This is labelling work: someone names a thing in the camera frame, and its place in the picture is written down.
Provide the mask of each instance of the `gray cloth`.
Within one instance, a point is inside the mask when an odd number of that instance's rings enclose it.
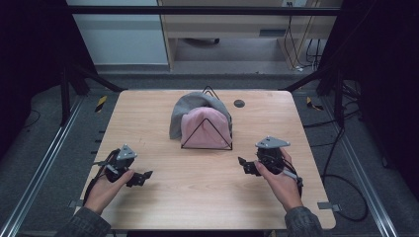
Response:
[[[81,207],[54,236],[99,237],[106,236],[110,230],[111,225],[100,215]]]
[[[289,236],[323,236],[323,229],[317,216],[307,207],[299,206],[286,214],[286,226]]]
[[[197,107],[210,107],[218,110],[227,117],[228,128],[230,134],[232,132],[231,116],[228,113],[224,103],[216,97],[209,96],[203,92],[192,92],[179,99],[173,108],[172,117],[170,120],[170,139],[176,139],[182,137],[181,122],[182,116],[186,115],[191,109]]]

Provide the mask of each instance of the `small round object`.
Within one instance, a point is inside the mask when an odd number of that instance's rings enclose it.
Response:
[[[242,107],[244,107],[244,101],[242,101],[242,100],[235,100],[234,101],[234,106],[235,107],[237,107],[237,108],[242,108]]]

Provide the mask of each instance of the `wall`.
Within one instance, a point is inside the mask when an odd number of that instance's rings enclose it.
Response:
[[[155,0],[67,0],[68,5],[156,6]],[[168,67],[157,15],[74,15],[99,73]]]

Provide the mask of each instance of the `gray sleeve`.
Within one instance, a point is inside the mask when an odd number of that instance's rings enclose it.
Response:
[[[110,229],[111,225],[100,215],[81,207],[54,236],[100,237],[106,236]]]
[[[315,214],[307,207],[299,206],[286,214],[289,236],[323,236],[323,229]]]

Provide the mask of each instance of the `table surface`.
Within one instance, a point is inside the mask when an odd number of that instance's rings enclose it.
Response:
[[[256,160],[255,143],[267,135],[291,143],[286,150],[303,178],[304,205],[324,229],[335,226],[332,211],[317,206],[328,198],[291,93],[215,91],[232,117],[233,150],[208,150],[182,149],[180,139],[169,139],[173,108],[190,92],[121,92],[96,161],[126,143],[138,154],[130,168],[153,174],[143,187],[123,187],[104,210],[113,229],[285,229],[286,212],[266,181],[244,174],[237,160]],[[245,106],[236,108],[235,100]],[[98,169],[92,168],[85,190]]]

